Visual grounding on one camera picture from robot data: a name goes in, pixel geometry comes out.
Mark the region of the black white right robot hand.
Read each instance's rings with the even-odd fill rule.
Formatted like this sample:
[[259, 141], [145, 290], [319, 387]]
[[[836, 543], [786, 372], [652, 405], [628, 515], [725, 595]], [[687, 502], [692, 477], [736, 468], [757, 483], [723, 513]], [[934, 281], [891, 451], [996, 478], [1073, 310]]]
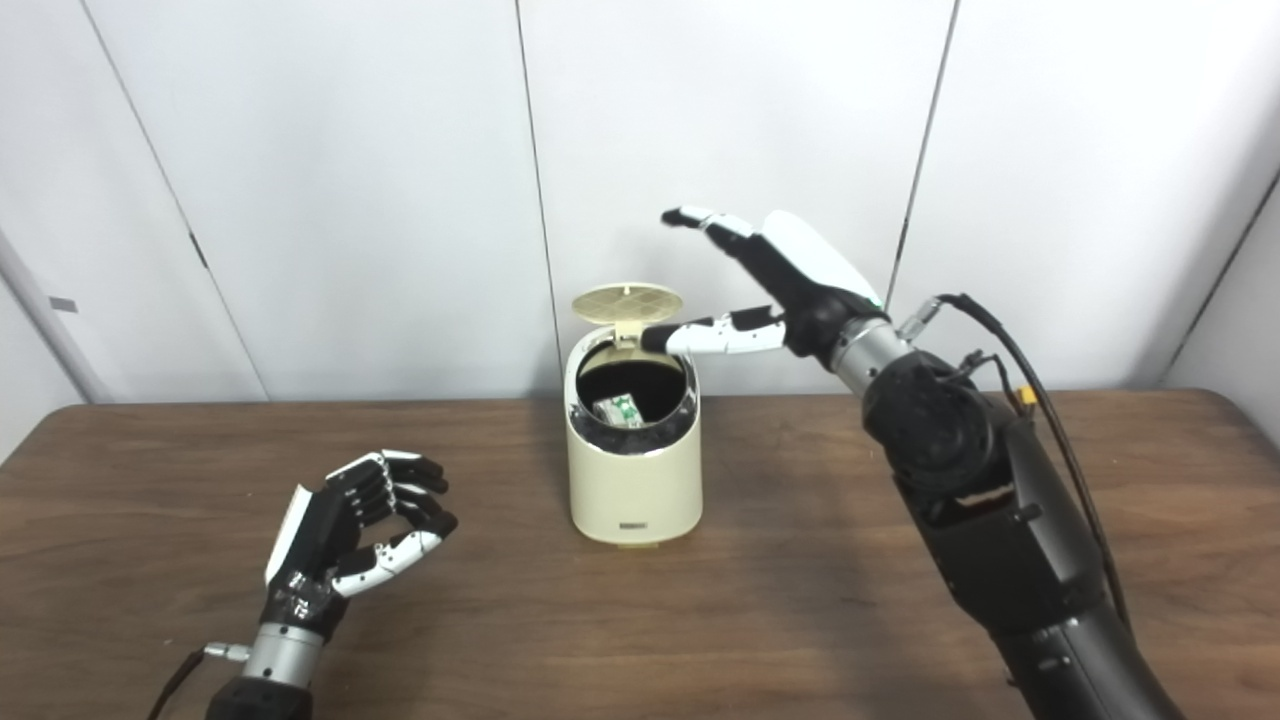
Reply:
[[827, 364], [846, 324], [887, 316], [870, 282], [791, 211], [773, 210], [759, 227], [690, 205], [664, 211], [660, 219], [666, 225], [700, 231], [771, 296], [771, 304], [650, 325], [639, 336], [648, 352], [687, 356], [787, 348]]

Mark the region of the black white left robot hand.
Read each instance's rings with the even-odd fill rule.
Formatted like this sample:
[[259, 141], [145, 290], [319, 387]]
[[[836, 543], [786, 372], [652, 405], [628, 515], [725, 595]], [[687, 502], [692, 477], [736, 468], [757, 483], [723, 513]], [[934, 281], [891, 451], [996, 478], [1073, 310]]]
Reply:
[[351, 600], [403, 574], [458, 525], [436, 501], [444, 468], [415, 452], [365, 454], [297, 486], [276, 534], [260, 620], [300, 628], [329, 643]]

